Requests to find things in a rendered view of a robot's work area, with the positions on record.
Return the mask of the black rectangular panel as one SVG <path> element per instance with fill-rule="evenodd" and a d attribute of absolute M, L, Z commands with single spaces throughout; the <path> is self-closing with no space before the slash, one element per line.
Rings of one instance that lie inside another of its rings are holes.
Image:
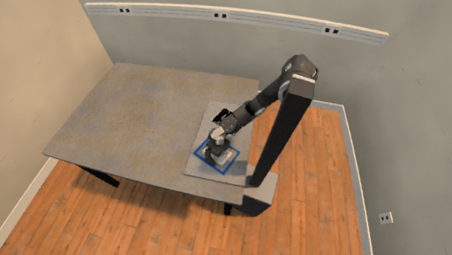
<path fill-rule="evenodd" d="M 222 119 L 228 117 L 230 114 L 233 114 L 229 109 L 227 109 L 226 107 L 219 113 L 217 114 L 212 121 L 214 123 L 216 123 L 217 125 L 220 126 L 220 123 L 222 121 Z"/>

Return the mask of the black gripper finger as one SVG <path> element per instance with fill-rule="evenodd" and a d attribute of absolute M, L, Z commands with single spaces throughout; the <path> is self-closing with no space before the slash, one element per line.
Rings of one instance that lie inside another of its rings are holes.
<path fill-rule="evenodd" d="M 214 165 L 215 163 L 214 163 L 214 159 L 213 159 L 213 157 L 211 156 L 211 153 L 209 152 L 210 150 L 208 149 L 208 148 L 206 148 L 205 149 L 205 152 L 204 152 L 204 154 L 208 157 L 205 157 L 205 160 L 207 160 L 209 163 L 211 163 L 212 165 Z"/>

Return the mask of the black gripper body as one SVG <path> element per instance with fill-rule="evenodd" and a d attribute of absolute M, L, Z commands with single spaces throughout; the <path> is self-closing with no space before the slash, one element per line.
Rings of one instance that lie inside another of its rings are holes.
<path fill-rule="evenodd" d="M 225 151 L 229 144 L 230 141 L 226 138 L 224 138 L 224 136 L 220 139 L 219 143 L 221 142 L 220 145 L 215 144 L 214 142 L 212 142 L 211 140 L 209 140 L 206 144 L 206 148 L 208 148 L 210 150 L 210 153 L 212 153 L 213 155 L 219 157 L 221 155 L 221 153 L 223 151 Z"/>

